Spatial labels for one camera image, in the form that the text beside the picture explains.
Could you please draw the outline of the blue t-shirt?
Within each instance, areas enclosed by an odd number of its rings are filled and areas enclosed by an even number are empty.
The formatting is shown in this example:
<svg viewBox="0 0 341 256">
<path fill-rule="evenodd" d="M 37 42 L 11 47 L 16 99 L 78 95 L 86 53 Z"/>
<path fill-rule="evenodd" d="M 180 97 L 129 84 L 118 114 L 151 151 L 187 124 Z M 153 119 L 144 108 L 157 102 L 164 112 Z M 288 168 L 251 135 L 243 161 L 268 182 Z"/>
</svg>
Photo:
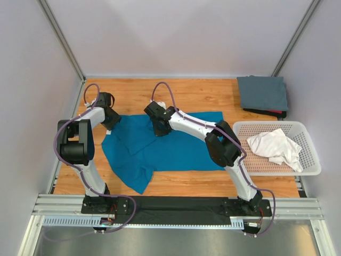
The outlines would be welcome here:
<svg viewBox="0 0 341 256">
<path fill-rule="evenodd" d="M 206 144 L 184 132 L 157 137 L 148 115 L 123 115 L 102 142 L 113 172 L 128 187 L 144 193 L 154 172 L 216 171 Z"/>
</svg>

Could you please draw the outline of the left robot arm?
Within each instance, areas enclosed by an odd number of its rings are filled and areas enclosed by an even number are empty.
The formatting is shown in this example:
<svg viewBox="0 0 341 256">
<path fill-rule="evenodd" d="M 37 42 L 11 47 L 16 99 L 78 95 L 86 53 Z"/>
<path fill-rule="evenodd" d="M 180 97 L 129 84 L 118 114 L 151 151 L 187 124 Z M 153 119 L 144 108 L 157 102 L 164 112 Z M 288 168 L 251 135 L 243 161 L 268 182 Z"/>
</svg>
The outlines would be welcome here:
<svg viewBox="0 0 341 256">
<path fill-rule="evenodd" d="M 109 197 L 107 184 L 100 177 L 94 163 L 95 144 L 92 129 L 102 124 L 111 131 L 121 116 L 113 110 L 114 96 L 100 92 L 98 99 L 87 108 L 85 115 L 74 121 L 60 120 L 54 140 L 60 161 L 71 166 L 85 188 L 81 213 L 114 214 L 116 200 Z"/>
</svg>

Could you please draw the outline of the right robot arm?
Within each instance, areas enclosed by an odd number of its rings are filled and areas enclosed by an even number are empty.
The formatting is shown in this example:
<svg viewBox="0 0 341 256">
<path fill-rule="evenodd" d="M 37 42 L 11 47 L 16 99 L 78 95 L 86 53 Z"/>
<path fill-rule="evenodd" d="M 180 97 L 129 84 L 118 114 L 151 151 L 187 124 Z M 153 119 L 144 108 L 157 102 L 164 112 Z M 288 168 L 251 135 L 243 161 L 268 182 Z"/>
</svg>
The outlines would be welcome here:
<svg viewBox="0 0 341 256">
<path fill-rule="evenodd" d="M 180 131 L 203 141 L 210 159 L 223 167 L 232 179 L 237 189 L 241 211 L 246 215 L 252 215 L 259 210 L 263 199 L 262 193 L 243 169 L 241 143 L 226 121 L 221 120 L 218 123 L 204 121 L 173 106 L 166 109 L 155 101 L 150 102 L 144 112 L 152 121 L 157 136 Z"/>
</svg>

